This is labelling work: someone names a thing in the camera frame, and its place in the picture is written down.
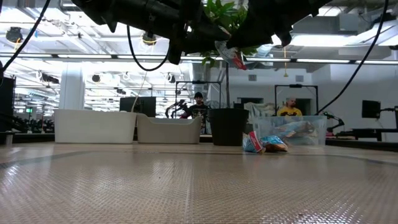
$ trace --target plastic storage container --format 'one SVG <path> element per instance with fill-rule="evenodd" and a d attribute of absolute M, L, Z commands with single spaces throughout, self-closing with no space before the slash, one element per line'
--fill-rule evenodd
<path fill-rule="evenodd" d="M 136 113 L 55 110 L 55 142 L 132 144 Z"/>
<path fill-rule="evenodd" d="M 198 144 L 200 126 L 201 117 L 162 119 L 137 114 L 138 143 Z"/>
<path fill-rule="evenodd" d="M 290 146 L 325 145 L 326 116 L 272 116 L 252 121 L 258 138 L 276 135 Z"/>

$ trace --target green leaves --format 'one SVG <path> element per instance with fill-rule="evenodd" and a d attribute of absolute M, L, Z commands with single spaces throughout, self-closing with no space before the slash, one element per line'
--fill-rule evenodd
<path fill-rule="evenodd" d="M 216 60 L 213 59 L 213 58 L 211 58 L 211 57 L 205 57 L 205 58 L 201 61 L 201 64 L 202 64 L 202 65 L 205 65 L 206 62 L 210 62 L 210 68 L 212 68 L 212 67 L 214 67 L 214 65 L 215 65 L 215 63 L 216 63 Z"/>
<path fill-rule="evenodd" d="M 245 7 L 240 7 L 239 9 L 234 7 L 234 2 L 223 4 L 221 0 L 208 0 L 207 5 L 203 10 L 212 22 L 224 27 L 230 34 L 234 34 L 239 29 L 239 26 L 244 22 L 248 14 L 248 10 Z M 242 51 L 243 55 L 252 56 L 257 53 L 258 47 L 259 46 L 246 47 L 240 49 L 240 51 Z M 209 62 L 210 67 L 213 67 L 216 61 L 212 57 L 219 56 L 219 53 L 216 50 L 212 50 L 202 52 L 201 56 L 204 57 L 202 65 Z"/>

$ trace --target snack bag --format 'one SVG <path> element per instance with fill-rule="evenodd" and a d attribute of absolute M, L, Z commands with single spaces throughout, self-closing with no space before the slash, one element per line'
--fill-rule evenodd
<path fill-rule="evenodd" d="M 287 152 L 286 144 L 278 136 L 267 136 L 261 139 L 266 152 Z"/>
<path fill-rule="evenodd" d="M 243 150 L 245 152 L 259 153 L 261 149 L 263 149 L 262 142 L 258 140 L 255 131 L 243 134 Z"/>
<path fill-rule="evenodd" d="M 229 32 L 223 27 L 220 27 L 220 29 L 229 34 Z M 220 56 L 230 65 L 234 65 L 238 69 L 246 70 L 247 68 L 243 63 L 242 52 L 240 52 L 236 47 L 228 49 L 226 47 L 226 43 L 227 41 L 215 41 L 215 46 L 218 53 L 220 53 Z"/>

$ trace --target clear plastic bin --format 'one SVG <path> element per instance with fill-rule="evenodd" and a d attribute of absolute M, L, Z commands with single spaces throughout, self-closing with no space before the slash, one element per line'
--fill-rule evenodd
<path fill-rule="evenodd" d="M 253 118 L 257 137 L 276 135 L 287 145 L 325 145 L 326 116 L 272 116 Z"/>

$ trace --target white planter box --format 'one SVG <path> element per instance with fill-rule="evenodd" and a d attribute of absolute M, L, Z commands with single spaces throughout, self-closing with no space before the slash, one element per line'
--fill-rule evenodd
<path fill-rule="evenodd" d="M 55 110 L 55 142 L 131 144 L 135 113 Z"/>
<path fill-rule="evenodd" d="M 200 125 L 201 117 L 161 119 L 137 114 L 138 143 L 198 144 Z"/>

